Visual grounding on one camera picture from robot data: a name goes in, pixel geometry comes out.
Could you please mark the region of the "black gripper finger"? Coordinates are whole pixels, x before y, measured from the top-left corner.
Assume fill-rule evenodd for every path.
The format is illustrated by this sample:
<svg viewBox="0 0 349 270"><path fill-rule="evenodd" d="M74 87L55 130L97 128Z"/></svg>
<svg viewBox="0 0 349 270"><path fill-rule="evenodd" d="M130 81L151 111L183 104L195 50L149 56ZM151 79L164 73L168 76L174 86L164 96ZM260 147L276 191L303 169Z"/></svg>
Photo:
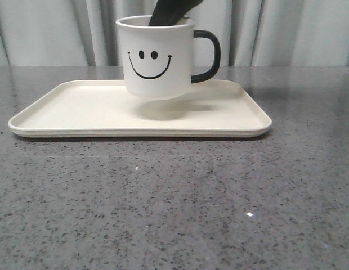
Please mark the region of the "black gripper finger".
<svg viewBox="0 0 349 270"><path fill-rule="evenodd" d="M194 7L200 5L202 0L162 0L157 1L149 26L176 25Z"/></svg>

